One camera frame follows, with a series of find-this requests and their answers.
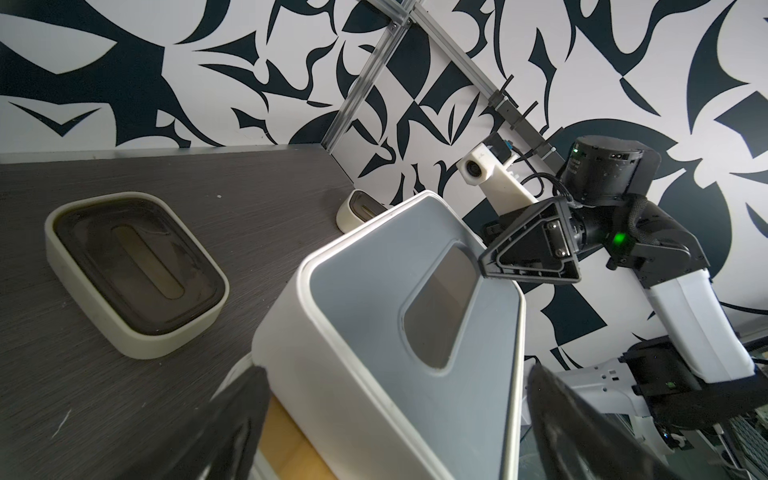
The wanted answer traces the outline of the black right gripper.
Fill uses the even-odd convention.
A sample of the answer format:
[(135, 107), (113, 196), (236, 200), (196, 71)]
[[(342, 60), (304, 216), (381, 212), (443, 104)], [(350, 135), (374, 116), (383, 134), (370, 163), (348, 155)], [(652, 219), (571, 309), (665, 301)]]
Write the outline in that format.
[(599, 249), (608, 269), (632, 270), (645, 288), (708, 268), (696, 236), (646, 196), (660, 163), (639, 141), (577, 138), (559, 174), (547, 177), (554, 196), (483, 226), (482, 275), (573, 284), (580, 260)]

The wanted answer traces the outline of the white box bamboo lid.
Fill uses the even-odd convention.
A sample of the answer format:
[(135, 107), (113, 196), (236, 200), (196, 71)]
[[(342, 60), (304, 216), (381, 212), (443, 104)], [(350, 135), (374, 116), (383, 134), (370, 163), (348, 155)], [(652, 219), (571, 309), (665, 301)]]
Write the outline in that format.
[(287, 410), (271, 394), (248, 479), (335, 479)]

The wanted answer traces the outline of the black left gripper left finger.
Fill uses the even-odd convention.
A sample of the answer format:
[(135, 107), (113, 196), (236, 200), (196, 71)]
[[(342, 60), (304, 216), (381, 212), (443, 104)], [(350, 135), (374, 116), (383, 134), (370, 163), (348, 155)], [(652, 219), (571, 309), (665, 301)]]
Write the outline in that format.
[(267, 371), (248, 367), (120, 479), (247, 479), (271, 398)]

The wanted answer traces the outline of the white box grey lid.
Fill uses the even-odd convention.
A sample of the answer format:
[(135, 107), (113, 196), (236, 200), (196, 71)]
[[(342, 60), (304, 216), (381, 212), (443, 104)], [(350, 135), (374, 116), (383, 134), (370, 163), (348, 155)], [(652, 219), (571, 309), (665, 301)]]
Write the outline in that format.
[(514, 479), (526, 302), (431, 191), (306, 257), (252, 360), (341, 479)]

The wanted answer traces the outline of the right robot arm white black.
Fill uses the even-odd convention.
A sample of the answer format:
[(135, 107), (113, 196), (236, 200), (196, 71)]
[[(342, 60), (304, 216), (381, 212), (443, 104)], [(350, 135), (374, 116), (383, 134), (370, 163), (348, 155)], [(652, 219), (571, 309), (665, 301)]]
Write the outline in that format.
[(666, 331), (559, 379), (597, 411), (633, 416), (658, 455), (661, 428), (702, 430), (763, 406), (767, 375), (718, 301), (699, 240), (647, 197), (660, 155), (638, 141), (581, 136), (550, 179), (554, 195), (539, 200), (507, 170), (512, 152), (494, 134), (459, 165), (497, 213), (482, 233), (483, 276), (574, 284), (581, 257), (604, 250), (609, 269), (633, 272)]

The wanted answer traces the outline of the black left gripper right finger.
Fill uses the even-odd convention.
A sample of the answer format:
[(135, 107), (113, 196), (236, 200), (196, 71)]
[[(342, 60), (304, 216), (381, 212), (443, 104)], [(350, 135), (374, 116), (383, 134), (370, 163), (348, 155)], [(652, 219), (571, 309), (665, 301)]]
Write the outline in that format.
[(526, 387), (531, 425), (547, 478), (679, 477), (544, 366), (532, 367)]

